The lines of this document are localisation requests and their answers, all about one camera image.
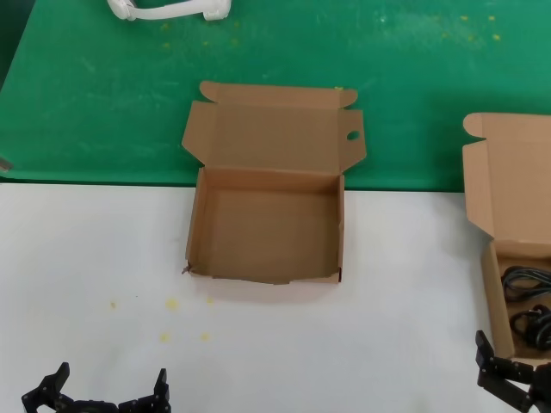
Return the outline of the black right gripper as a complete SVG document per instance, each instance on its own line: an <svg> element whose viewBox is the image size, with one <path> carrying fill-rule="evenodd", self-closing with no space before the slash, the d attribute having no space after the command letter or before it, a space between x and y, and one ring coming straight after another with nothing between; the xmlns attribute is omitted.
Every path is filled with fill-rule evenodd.
<svg viewBox="0 0 551 413"><path fill-rule="evenodd" d="M528 412L534 405L541 413L551 410L551 366L531 365L497 357L485 333L475 333L479 367L477 385L519 412ZM529 392L516 383L530 385Z"/></svg>

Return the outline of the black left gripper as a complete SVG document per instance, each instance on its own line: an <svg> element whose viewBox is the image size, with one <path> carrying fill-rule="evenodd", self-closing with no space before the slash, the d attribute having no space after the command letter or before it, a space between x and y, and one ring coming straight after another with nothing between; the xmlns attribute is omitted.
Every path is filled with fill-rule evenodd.
<svg viewBox="0 0 551 413"><path fill-rule="evenodd" d="M118 406L104 401L66 398L61 390L69 375L69 363L62 362L55 373L45 376L36 388L22 396L24 411L37 413L41 406L46 406L58 413L170 413L170 391L165 368L159 372L152 395Z"/></svg>

